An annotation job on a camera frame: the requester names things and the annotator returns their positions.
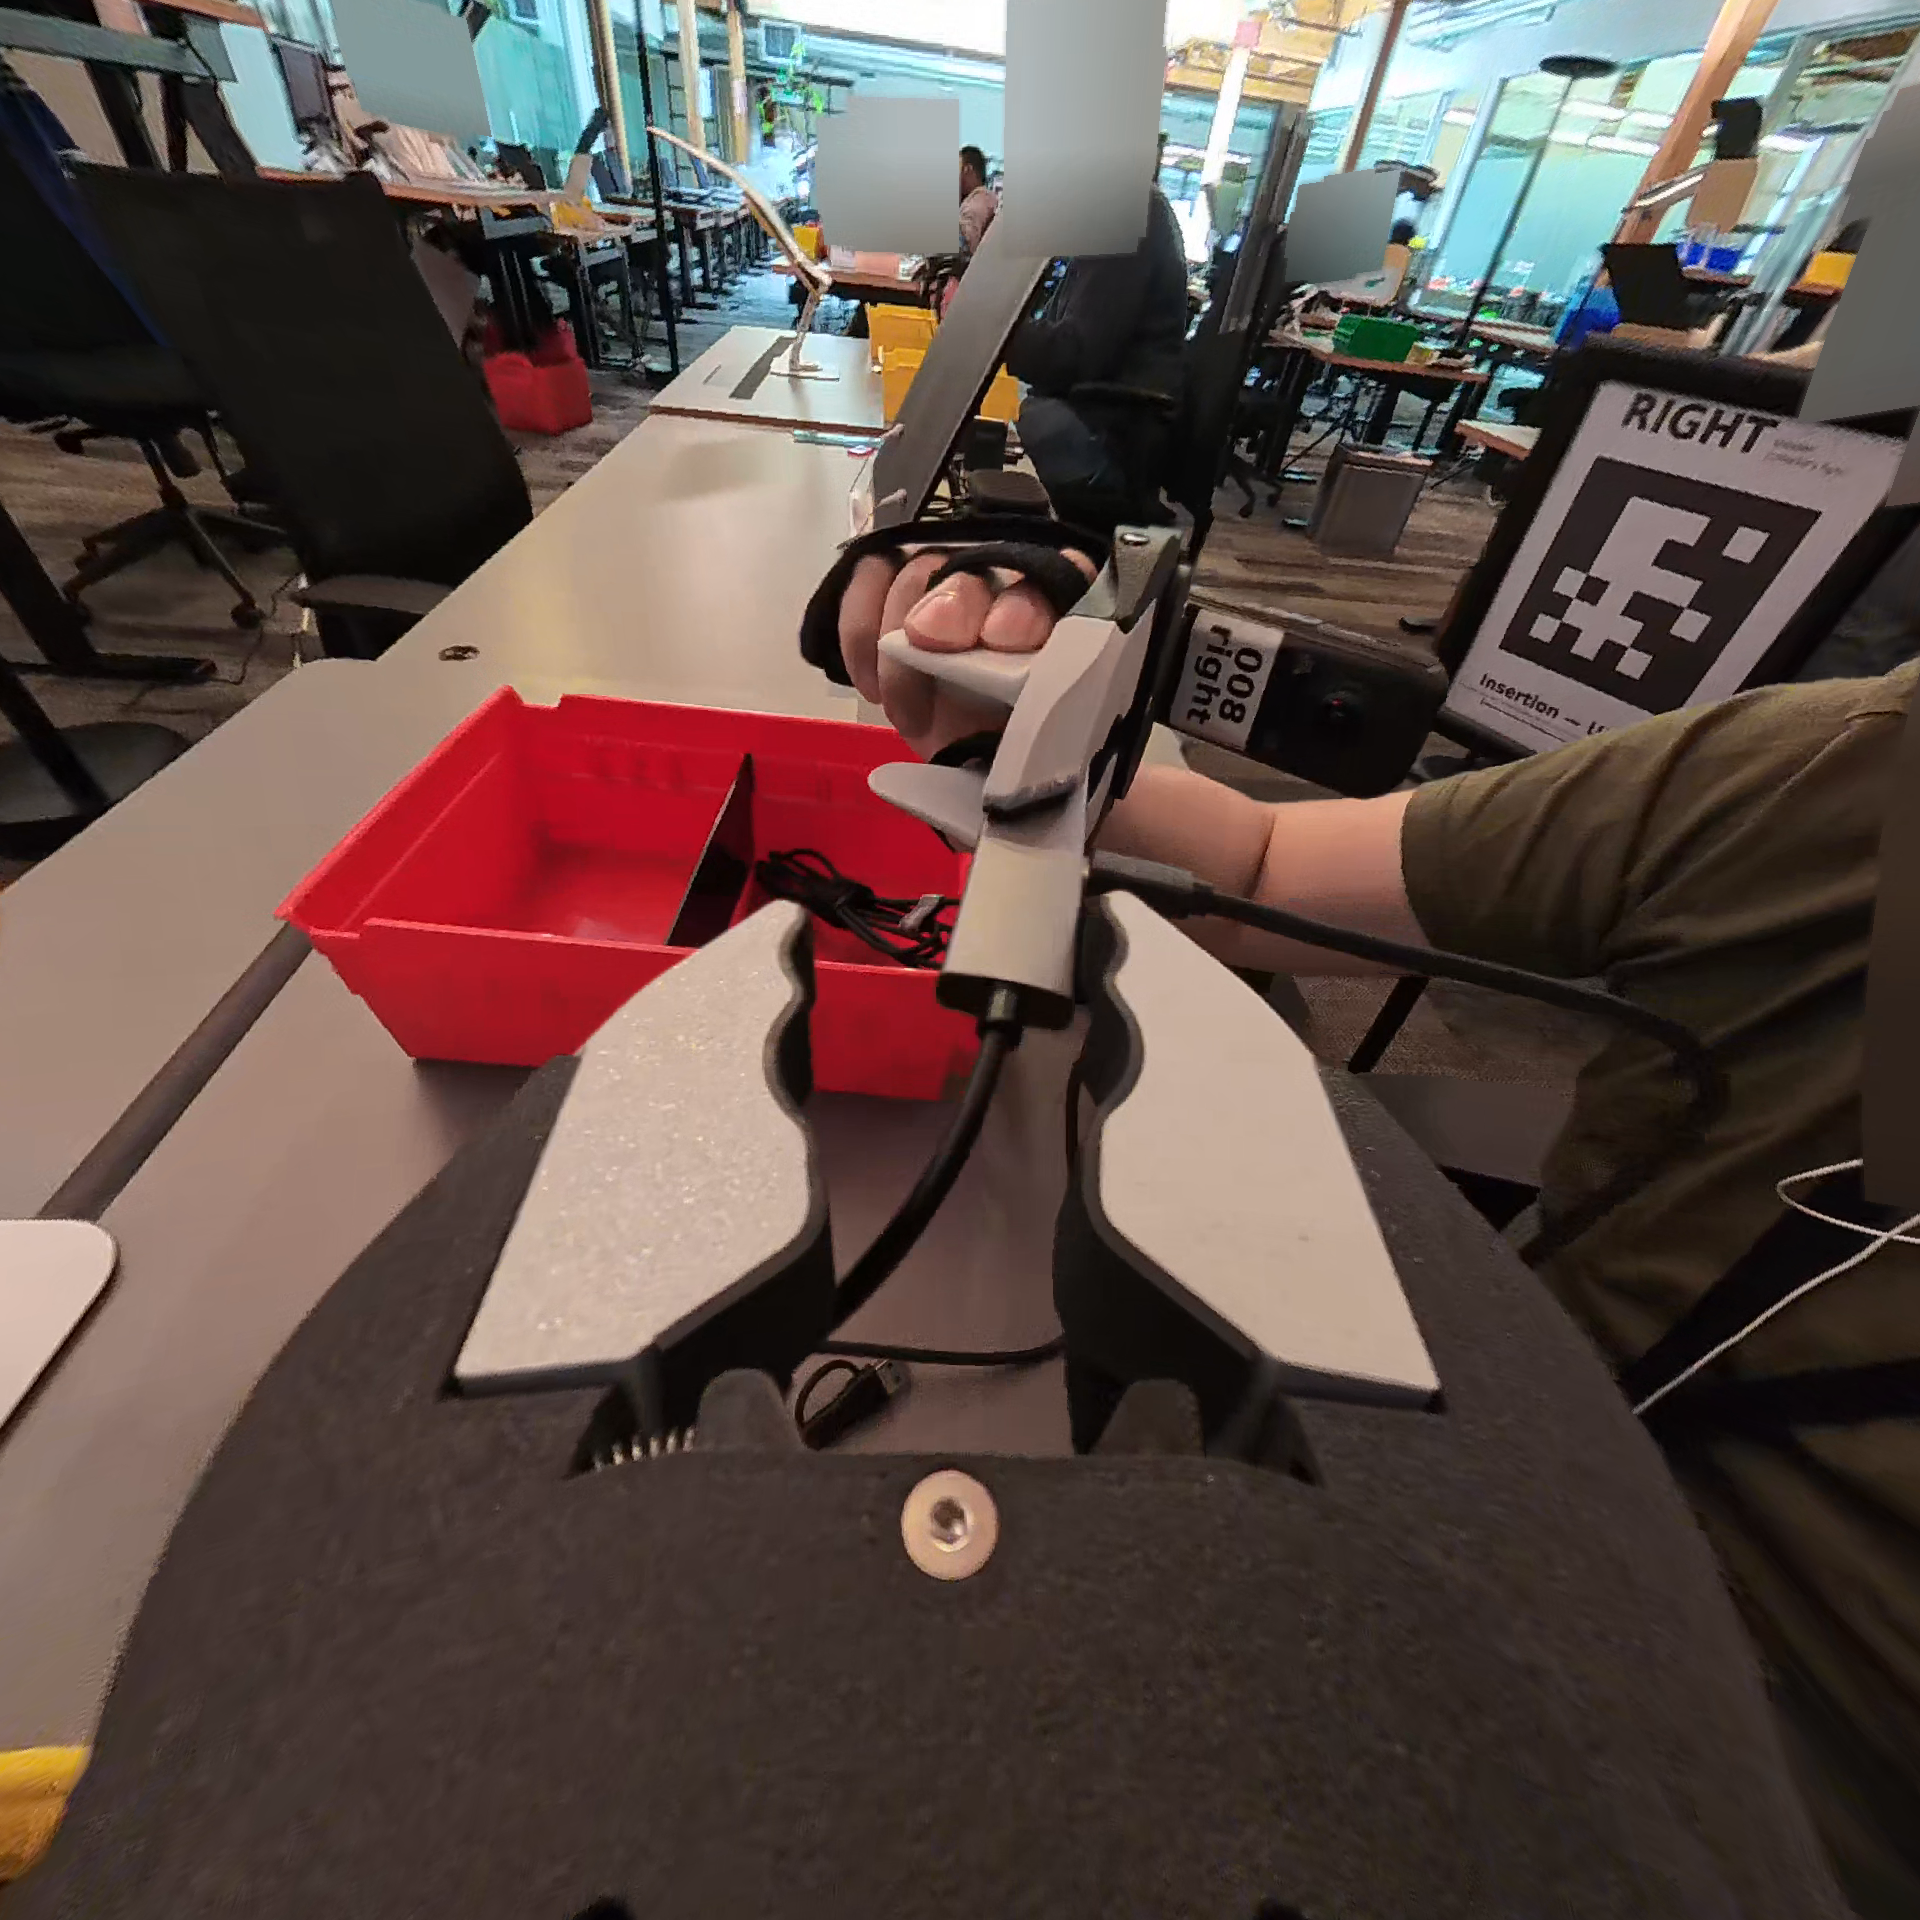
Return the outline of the white divider foot plate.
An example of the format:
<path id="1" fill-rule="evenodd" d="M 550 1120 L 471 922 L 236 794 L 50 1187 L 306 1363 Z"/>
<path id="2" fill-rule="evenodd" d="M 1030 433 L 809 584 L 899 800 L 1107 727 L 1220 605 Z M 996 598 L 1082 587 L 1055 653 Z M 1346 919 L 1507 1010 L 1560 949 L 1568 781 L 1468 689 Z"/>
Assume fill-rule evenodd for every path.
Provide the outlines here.
<path id="1" fill-rule="evenodd" d="M 2 1221 L 2 1424 L 35 1396 L 116 1274 L 116 1240 L 82 1218 Z"/>

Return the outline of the red bag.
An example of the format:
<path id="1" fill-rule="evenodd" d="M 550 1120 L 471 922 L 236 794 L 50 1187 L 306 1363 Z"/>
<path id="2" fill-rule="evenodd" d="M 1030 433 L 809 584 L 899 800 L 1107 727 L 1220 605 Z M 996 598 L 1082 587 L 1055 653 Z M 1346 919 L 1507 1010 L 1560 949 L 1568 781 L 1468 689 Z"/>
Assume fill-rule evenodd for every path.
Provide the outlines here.
<path id="1" fill-rule="evenodd" d="M 482 335 L 482 376 L 511 433 L 557 439 L 594 423 L 589 367 L 566 318 L 553 318 L 519 346 L 507 342 L 499 318 L 491 318 Z"/>

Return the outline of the grey trash bin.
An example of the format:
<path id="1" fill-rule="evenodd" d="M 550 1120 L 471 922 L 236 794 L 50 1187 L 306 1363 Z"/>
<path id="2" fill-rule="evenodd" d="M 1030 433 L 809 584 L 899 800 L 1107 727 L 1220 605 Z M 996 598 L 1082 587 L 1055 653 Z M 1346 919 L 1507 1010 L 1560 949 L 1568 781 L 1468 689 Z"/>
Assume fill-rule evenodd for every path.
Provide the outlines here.
<path id="1" fill-rule="evenodd" d="M 1309 543 L 1338 559 L 1392 559 L 1421 504 L 1433 461 L 1363 443 L 1338 443 L 1318 481 Z"/>

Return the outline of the yellow storage bin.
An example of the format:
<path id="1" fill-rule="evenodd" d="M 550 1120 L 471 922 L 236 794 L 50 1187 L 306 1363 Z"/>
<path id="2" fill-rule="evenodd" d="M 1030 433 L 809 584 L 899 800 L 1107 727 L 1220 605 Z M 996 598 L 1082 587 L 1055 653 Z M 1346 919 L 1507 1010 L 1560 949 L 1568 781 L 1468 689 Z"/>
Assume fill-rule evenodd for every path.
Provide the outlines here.
<path id="1" fill-rule="evenodd" d="M 908 387 L 924 364 L 924 353 L 934 346 L 939 314 L 924 305 L 871 303 L 865 316 L 871 358 L 881 380 L 883 426 L 896 426 Z M 1017 414 L 1021 384 L 1007 371 L 997 371 L 975 416 L 1014 426 Z"/>

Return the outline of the person's right forearm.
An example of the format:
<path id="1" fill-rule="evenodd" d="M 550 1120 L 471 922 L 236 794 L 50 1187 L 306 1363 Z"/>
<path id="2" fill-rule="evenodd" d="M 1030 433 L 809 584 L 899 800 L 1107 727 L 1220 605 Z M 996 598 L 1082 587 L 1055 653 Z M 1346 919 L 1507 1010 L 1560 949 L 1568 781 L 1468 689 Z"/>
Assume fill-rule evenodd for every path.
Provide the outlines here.
<path id="1" fill-rule="evenodd" d="M 1181 765 L 1148 764 L 1096 844 L 1187 871 L 1229 898 L 1425 947 L 1401 872 L 1409 802 L 1412 794 L 1256 802 Z"/>

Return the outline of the white marker card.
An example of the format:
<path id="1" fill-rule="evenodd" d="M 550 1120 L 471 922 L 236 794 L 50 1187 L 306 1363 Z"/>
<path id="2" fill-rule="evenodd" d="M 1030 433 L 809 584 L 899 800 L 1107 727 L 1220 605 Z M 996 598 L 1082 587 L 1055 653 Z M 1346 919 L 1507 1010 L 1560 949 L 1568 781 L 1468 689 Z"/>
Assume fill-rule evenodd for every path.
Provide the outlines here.
<path id="1" fill-rule="evenodd" d="M 1594 380 L 1461 596 L 1438 730 L 1519 759 L 1790 680 L 1915 526 L 1908 421 L 1805 421 L 1802 387 Z"/>

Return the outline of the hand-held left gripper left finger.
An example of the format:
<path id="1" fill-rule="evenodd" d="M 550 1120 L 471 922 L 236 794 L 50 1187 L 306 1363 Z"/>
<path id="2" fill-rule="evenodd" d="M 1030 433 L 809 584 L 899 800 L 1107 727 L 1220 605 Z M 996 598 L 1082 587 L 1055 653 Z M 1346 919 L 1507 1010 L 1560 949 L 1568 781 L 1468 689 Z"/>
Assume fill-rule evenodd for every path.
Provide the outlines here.
<path id="1" fill-rule="evenodd" d="M 465 1398 L 601 1388 L 636 1438 L 828 1336 L 828 1180 L 804 1107 L 811 922 L 772 902 L 582 1045 L 453 1363 Z"/>

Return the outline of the grey usb hub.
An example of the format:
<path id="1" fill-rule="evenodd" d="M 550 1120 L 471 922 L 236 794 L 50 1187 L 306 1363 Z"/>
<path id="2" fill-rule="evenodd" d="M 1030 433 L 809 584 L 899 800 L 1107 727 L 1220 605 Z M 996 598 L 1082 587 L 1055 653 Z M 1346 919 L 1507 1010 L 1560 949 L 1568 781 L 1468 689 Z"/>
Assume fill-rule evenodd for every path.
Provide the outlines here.
<path id="1" fill-rule="evenodd" d="M 1085 854 L 1037 852 L 984 837 L 973 854 L 939 978 L 939 1002 L 975 1021 L 978 1060 L 924 1170 L 892 1218 L 834 1287 L 830 1332 L 838 1332 L 892 1279 L 945 1206 L 973 1159 L 1003 1073 L 1032 1030 L 1062 1030 L 1072 1017 L 1072 964 L 1084 910 Z M 1028 1371 L 1062 1352 L 1063 1338 L 960 1354 L 947 1349 L 823 1344 L 828 1361 L 801 1385 L 796 1422 L 806 1448 L 824 1449 L 878 1419 L 899 1393 L 899 1366 Z"/>

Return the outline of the blue and black office chair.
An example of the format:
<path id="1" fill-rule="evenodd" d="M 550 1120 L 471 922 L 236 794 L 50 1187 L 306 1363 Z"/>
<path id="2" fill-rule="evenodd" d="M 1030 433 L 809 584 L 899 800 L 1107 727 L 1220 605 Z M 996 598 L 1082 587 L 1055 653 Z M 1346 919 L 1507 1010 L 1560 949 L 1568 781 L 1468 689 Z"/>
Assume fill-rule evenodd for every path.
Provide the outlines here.
<path id="1" fill-rule="evenodd" d="M 35 88 L 4 67 L 4 421 L 50 430 L 71 453 L 85 442 L 128 443 L 156 487 L 153 509 L 85 539 L 60 603 L 85 619 L 89 588 L 173 547 L 216 575 L 231 593 L 231 623 L 257 633 L 271 605 L 246 587 L 228 545 L 262 553 L 285 539 L 238 508 L 240 472 L 225 460 L 212 402 L 89 247 L 56 134 Z"/>

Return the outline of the red plastic bin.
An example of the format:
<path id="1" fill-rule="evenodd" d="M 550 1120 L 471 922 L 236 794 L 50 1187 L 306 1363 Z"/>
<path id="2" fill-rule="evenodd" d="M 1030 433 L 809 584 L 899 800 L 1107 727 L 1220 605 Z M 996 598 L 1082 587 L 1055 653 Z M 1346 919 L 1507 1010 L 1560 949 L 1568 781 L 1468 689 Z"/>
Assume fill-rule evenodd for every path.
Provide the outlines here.
<path id="1" fill-rule="evenodd" d="M 970 857 L 880 802 L 899 756 L 854 723 L 501 689 L 279 907 L 415 1061 L 540 1069 L 698 947 L 666 947 L 743 754 L 754 876 L 811 922 L 818 1089 L 941 1098 L 975 1054 L 935 1002 Z"/>

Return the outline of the black red-bin divider plate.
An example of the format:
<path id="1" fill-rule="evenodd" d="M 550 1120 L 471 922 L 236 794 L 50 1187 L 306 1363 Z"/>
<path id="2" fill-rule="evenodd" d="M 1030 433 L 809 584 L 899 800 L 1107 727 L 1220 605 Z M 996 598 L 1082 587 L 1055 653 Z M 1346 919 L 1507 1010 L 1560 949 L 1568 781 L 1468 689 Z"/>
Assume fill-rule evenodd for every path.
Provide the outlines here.
<path id="1" fill-rule="evenodd" d="M 666 947 L 705 947 L 721 939 L 754 876 L 754 756 L 743 754 L 686 882 Z"/>

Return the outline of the person's right hand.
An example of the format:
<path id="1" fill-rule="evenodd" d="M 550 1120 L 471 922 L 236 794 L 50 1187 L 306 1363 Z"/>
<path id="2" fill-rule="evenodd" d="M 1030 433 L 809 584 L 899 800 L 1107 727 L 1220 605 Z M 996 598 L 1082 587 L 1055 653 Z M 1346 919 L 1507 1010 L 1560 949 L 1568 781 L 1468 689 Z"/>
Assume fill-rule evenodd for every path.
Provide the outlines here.
<path id="1" fill-rule="evenodd" d="M 1045 593 L 1023 575 L 996 569 L 987 578 L 955 572 L 934 583 L 945 563 L 924 550 L 907 559 L 865 556 L 854 567 L 836 612 L 838 659 L 853 686 L 918 759 L 934 759 L 966 737 L 997 731 L 1005 711 L 883 656 L 885 635 L 904 635 L 929 654 L 1030 654 L 1043 651 L 1059 621 Z"/>

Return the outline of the grey slanted panel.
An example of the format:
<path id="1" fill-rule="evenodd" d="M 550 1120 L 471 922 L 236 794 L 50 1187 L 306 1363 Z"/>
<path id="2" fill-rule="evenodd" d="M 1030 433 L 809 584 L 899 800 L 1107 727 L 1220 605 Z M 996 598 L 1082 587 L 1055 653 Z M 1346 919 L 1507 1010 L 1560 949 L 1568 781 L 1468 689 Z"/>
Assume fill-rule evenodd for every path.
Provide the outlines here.
<path id="1" fill-rule="evenodd" d="M 896 423 L 850 495 L 854 534 L 898 530 L 923 517 L 1037 297 L 1049 258 L 1008 253 L 1000 242 L 993 231 L 973 255 Z"/>

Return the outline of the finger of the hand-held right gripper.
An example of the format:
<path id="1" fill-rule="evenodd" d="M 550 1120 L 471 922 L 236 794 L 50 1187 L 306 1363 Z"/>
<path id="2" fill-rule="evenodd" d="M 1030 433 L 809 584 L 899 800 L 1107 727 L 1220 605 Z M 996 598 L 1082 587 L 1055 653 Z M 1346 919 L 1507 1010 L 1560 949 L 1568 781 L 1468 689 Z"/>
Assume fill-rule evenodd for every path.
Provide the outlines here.
<path id="1" fill-rule="evenodd" d="M 1093 762 L 1131 714 L 1154 619 L 1067 613 L 1030 656 L 1021 693 L 982 788 L 989 822 L 1023 822 L 1045 809 L 1085 804 Z"/>
<path id="2" fill-rule="evenodd" d="M 1099 781 L 1074 775 L 990 802 L 989 773 L 896 759 L 868 775 L 872 796 L 973 857 L 966 899 L 1084 899 L 1085 844 Z"/>

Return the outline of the yellow plastic bin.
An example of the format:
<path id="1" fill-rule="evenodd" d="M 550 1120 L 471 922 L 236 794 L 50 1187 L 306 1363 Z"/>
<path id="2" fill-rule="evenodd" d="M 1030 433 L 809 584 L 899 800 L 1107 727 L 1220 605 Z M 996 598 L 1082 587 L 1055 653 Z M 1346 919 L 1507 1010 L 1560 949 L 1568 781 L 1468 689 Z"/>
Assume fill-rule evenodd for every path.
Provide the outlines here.
<path id="1" fill-rule="evenodd" d="M 0 1755 L 0 1879 L 23 1879 L 45 1857 L 90 1762 L 89 1746 L 37 1746 Z"/>

